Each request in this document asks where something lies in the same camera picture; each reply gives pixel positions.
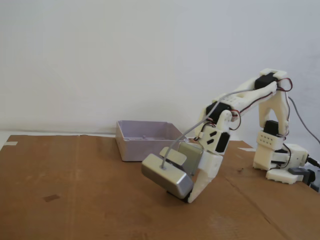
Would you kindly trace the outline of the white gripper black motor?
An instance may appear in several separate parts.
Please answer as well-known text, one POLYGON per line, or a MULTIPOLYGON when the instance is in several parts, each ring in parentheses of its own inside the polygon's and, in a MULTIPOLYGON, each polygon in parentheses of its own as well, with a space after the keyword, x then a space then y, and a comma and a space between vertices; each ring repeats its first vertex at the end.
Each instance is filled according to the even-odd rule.
POLYGON ((230 137, 228 132, 223 132, 212 125, 206 125, 200 132, 198 142, 206 151, 203 152, 199 161, 198 174, 187 199, 188 203, 192 203, 217 176, 223 156, 216 153, 225 152, 230 137))

